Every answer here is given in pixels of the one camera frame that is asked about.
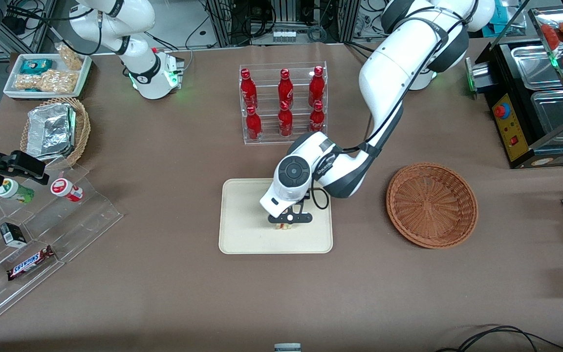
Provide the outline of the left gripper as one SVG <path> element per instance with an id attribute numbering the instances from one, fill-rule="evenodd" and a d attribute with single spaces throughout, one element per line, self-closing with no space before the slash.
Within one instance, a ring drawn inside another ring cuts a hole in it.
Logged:
<path id="1" fill-rule="evenodd" d="M 304 201 L 310 199 L 308 192 L 300 200 L 283 200 L 274 196 L 270 188 L 260 198 L 260 205 L 268 212 L 268 222 L 276 225 L 276 230 L 282 230 L 283 225 L 289 225 L 289 230 L 295 229 L 295 223 L 310 223 L 313 221 L 311 213 L 305 212 Z"/>

